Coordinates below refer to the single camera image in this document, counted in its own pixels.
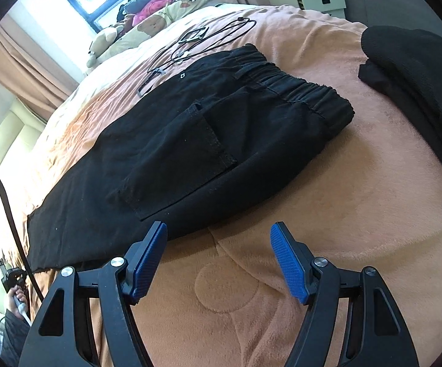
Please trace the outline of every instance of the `hand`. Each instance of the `hand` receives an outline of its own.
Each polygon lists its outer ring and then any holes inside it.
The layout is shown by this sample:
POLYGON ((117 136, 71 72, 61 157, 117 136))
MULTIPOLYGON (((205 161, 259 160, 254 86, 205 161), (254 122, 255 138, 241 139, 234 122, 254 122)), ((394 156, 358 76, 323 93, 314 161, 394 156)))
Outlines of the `hand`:
POLYGON ((22 303, 27 304, 27 298, 24 295, 24 292, 19 286, 15 286, 9 290, 7 293, 7 296, 5 298, 5 307, 10 310, 16 317, 18 317, 20 320, 23 320, 24 317, 19 313, 19 310, 17 309, 17 305, 15 304, 13 296, 16 296, 19 301, 22 303))

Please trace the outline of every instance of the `metal screw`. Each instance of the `metal screw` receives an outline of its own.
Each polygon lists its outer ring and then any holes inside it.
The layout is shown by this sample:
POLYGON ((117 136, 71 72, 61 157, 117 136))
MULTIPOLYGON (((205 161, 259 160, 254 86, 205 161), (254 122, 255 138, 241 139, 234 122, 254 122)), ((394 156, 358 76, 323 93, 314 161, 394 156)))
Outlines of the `metal screw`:
POLYGON ((114 267, 118 267, 118 266, 122 266, 122 264, 124 263, 124 258, 118 256, 115 257, 112 261, 110 261, 110 264, 114 267))
POLYGON ((364 272, 365 272, 366 274, 368 274, 369 276, 372 276, 372 277, 374 277, 374 276, 376 275, 376 273, 377 273, 377 271, 376 271, 372 266, 368 266, 368 267, 366 267, 366 268, 364 269, 364 272))
POLYGON ((61 269, 61 276, 68 277, 71 274, 73 274, 73 268, 71 266, 61 269))
POLYGON ((322 256, 317 256, 314 259, 314 264, 316 266, 319 266, 320 268, 324 268, 328 264, 328 260, 326 258, 323 258, 322 256))

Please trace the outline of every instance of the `pants pocket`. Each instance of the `pants pocket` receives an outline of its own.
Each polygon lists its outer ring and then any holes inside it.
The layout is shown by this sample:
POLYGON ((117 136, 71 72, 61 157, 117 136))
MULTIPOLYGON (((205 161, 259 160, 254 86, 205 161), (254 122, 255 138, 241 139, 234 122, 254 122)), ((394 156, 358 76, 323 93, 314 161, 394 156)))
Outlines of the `pants pocket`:
POLYGON ((119 196, 141 220, 175 204, 236 165, 194 103, 157 133, 137 157, 119 196))

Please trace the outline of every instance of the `pink blanket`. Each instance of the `pink blanket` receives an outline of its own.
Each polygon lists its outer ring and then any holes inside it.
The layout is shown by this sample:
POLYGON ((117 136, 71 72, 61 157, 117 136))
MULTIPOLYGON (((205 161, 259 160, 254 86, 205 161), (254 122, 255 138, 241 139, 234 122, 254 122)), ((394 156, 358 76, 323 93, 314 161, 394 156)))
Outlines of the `pink blanket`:
MULTIPOLYGON (((169 242, 148 296, 133 308, 153 363, 284 365, 305 314, 270 246, 271 225, 284 221, 296 240, 340 268, 376 266, 408 324, 420 365, 430 366, 442 351, 442 165, 399 109, 357 78, 366 61, 360 47, 365 26, 289 6, 234 13, 212 7, 208 12, 217 14, 204 17, 202 11, 162 31, 160 39, 106 61, 58 109, 33 151, 23 212, 38 207, 100 132, 138 102, 137 84, 148 76, 152 55, 186 30, 209 26, 214 33, 240 16, 250 17, 256 27, 223 49, 256 45, 285 72, 335 88, 351 102, 355 117, 274 197, 169 242), (94 80, 109 79, 133 57, 130 70, 82 104, 94 80)), ((192 62, 172 66, 149 85, 156 87, 192 62)), ((45 292, 54 272, 37 279, 45 292)), ((35 299, 32 295, 33 312, 35 299)), ((97 302, 92 310, 102 366, 110 366, 97 302)), ((337 364, 344 326, 341 302, 328 367, 337 364)))
POLYGON ((151 0, 146 6, 141 9, 136 15, 134 15, 134 19, 132 21, 132 26, 136 26, 138 23, 144 21, 147 17, 153 15, 156 11, 159 11, 161 8, 164 8, 167 4, 170 4, 173 0, 151 0))

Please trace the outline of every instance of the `charging cable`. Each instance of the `charging cable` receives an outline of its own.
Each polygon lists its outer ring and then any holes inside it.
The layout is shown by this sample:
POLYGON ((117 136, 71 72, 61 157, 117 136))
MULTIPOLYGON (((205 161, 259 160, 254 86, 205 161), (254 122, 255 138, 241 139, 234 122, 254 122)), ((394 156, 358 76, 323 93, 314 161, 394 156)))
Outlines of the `charging cable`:
POLYGON ((32 326, 31 319, 29 319, 29 317, 27 316, 27 305, 19 301, 16 295, 13 296, 13 301, 15 302, 15 305, 17 305, 19 313, 24 317, 29 326, 32 326))
POLYGON ((32 273, 31 266, 27 261, 26 253, 24 252, 24 248, 22 247, 22 242, 20 241, 19 233, 17 232, 17 227, 15 226, 15 222, 12 217, 12 210, 10 209, 9 197, 6 194, 4 184, 2 183, 1 180, 0 180, 0 199, 2 200, 2 204, 4 205, 5 216, 7 218, 7 221, 9 222, 10 231, 12 232, 15 245, 17 246, 17 251, 19 251, 20 259, 22 259, 24 268, 27 272, 27 276, 31 280, 32 286, 34 287, 34 291, 36 291, 39 300, 42 302, 44 300, 44 296, 42 294, 41 289, 37 285, 34 273, 32 273))
POLYGON ((147 74, 149 74, 149 76, 142 82, 142 84, 138 88, 137 92, 138 92, 139 97, 143 97, 143 95, 146 94, 146 92, 142 93, 142 90, 143 90, 144 86, 146 84, 148 84, 153 79, 153 77, 155 77, 158 74, 165 74, 166 70, 169 69, 171 66, 173 66, 175 63, 187 61, 187 60, 192 59, 198 55, 205 54, 206 52, 213 51, 216 48, 233 43, 235 40, 246 35, 250 30, 252 30, 256 26, 256 24, 257 24, 257 21, 254 19, 250 19, 248 17, 247 18, 239 17, 238 19, 235 19, 234 21, 231 21, 230 23, 225 25, 222 29, 219 29, 211 34, 207 34, 207 31, 209 28, 206 26, 203 26, 203 27, 197 28, 197 29, 193 29, 193 30, 188 30, 186 33, 181 35, 180 38, 178 38, 174 43, 172 43, 168 47, 160 50, 157 53, 157 55, 154 57, 153 61, 151 62, 151 64, 148 67, 148 70, 147 70, 147 74), (236 32, 238 32, 240 29, 244 28, 248 24, 250 24, 250 26, 248 27, 247 30, 243 31, 242 33, 238 33, 237 35, 234 35, 236 32), (191 42, 189 39, 185 40, 186 35, 192 34, 194 32, 197 32, 197 34, 199 34, 199 33, 202 34, 202 37, 200 37, 199 39, 197 39, 196 37, 192 38, 191 41, 193 41, 193 42, 191 42), (214 41, 212 44, 210 44, 206 48, 204 48, 198 52, 192 51, 192 49, 194 49, 196 46, 198 46, 202 43, 205 43, 210 38, 212 38, 215 35, 218 35, 220 33, 223 33, 223 32, 226 32, 227 34, 225 34, 220 39, 214 41), (173 48, 173 46, 175 46, 176 44, 178 44, 178 46, 171 53, 170 58, 166 62, 162 63, 161 65, 158 65, 157 67, 153 68, 153 65, 167 51, 171 50, 173 48))

